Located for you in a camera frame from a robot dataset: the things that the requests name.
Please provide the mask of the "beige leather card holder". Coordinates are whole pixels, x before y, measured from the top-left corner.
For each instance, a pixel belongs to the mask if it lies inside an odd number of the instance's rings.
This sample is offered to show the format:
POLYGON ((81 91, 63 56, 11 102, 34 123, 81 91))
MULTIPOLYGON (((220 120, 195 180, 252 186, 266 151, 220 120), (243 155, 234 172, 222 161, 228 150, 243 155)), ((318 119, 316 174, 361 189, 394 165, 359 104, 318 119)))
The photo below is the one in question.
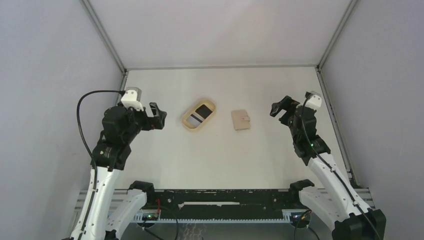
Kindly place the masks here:
POLYGON ((235 131, 249 130, 251 128, 251 119, 245 109, 233 110, 231 118, 235 131))

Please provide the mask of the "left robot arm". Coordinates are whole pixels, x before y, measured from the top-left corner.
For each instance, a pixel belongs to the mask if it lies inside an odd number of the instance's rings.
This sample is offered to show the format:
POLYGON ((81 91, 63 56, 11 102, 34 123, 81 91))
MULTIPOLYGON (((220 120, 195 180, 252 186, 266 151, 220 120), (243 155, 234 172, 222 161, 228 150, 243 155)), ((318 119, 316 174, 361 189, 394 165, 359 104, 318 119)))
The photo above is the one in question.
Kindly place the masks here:
POLYGON ((119 240, 142 207, 149 209, 155 205, 154 185, 134 181, 126 199, 110 213, 116 183, 131 153, 131 142, 140 131, 161 130, 165 126, 167 113, 155 102, 149 106, 152 116, 147 115, 144 107, 136 110, 121 103, 104 112, 103 130, 91 155, 89 190, 69 239, 119 240))

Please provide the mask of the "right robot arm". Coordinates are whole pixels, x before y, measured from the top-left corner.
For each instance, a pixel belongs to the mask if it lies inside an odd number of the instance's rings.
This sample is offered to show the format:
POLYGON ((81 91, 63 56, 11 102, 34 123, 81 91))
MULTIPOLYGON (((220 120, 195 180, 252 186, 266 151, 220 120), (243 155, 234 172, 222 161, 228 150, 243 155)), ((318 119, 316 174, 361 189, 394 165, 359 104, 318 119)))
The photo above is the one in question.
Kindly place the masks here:
POLYGON ((317 134, 316 112, 323 97, 306 92, 302 102, 286 95, 271 105, 270 116, 285 113, 279 122, 289 128, 296 155, 303 161, 327 191, 329 198, 308 179, 290 184, 289 203, 295 208, 305 206, 303 216, 314 213, 330 230, 334 240, 382 240, 387 218, 373 210, 341 173, 331 149, 317 134))

